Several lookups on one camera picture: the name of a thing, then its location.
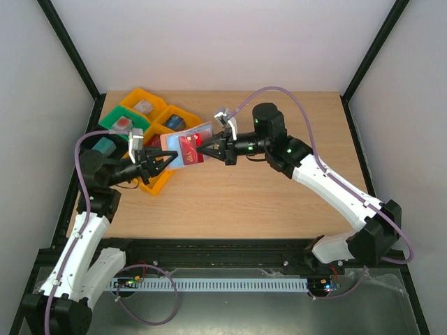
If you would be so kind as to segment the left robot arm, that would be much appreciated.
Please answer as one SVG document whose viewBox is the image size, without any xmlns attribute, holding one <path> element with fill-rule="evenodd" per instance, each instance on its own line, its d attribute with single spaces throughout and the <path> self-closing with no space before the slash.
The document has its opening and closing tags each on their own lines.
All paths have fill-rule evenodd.
<svg viewBox="0 0 447 335">
<path fill-rule="evenodd" d="M 86 334 L 94 307 L 115 274 L 124 268 L 126 254 L 104 248 L 94 254 L 117 211 L 124 181 L 158 176 L 177 158 L 176 151 L 144 147 L 129 158 L 111 158 L 95 149 L 78 156 L 76 170 L 82 193 L 75 224 L 53 270 L 38 292 L 22 300 L 32 334 Z"/>
</svg>

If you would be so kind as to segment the red VIP credit card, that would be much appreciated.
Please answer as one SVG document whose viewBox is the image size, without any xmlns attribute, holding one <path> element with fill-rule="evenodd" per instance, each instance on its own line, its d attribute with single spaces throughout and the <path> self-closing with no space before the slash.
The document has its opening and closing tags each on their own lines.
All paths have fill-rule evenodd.
<svg viewBox="0 0 447 335">
<path fill-rule="evenodd" d="M 211 136 L 209 131 L 179 136 L 179 147 L 182 162 L 185 166 L 195 165 L 205 161 L 205 156 L 197 152 L 197 147 L 204 143 L 204 141 L 210 139 Z"/>
</svg>

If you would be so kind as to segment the pink leather card holder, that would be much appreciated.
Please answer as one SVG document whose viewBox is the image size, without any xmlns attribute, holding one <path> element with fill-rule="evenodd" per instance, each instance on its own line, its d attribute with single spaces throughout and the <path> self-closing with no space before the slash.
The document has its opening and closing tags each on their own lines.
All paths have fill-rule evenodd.
<svg viewBox="0 0 447 335">
<path fill-rule="evenodd" d="M 203 163 L 206 157 L 198 153 L 196 149 L 212 135 L 211 122 L 184 131 L 161 135 L 162 150 L 177 152 L 177 157 L 168 164 L 166 169 L 176 170 Z"/>
</svg>

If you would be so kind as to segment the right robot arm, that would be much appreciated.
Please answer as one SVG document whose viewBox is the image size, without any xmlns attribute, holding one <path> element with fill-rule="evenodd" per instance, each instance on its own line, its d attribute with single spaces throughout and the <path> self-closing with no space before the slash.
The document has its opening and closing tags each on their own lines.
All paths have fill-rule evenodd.
<svg viewBox="0 0 447 335">
<path fill-rule="evenodd" d="M 375 266 L 399 239 L 402 209 L 394 201 L 383 203 L 362 192 L 317 159 L 313 149 L 288 135 L 284 116 L 273 103 L 252 110 L 254 131 L 238 133 L 235 120 L 220 111 L 215 118 L 224 130 L 198 146 L 208 157 L 235 165 L 240 156 L 264 155 L 274 170 L 306 186 L 335 208 L 351 225 L 348 232 L 317 237 L 305 256 L 305 267 L 322 272 L 331 262 L 355 259 Z"/>
</svg>

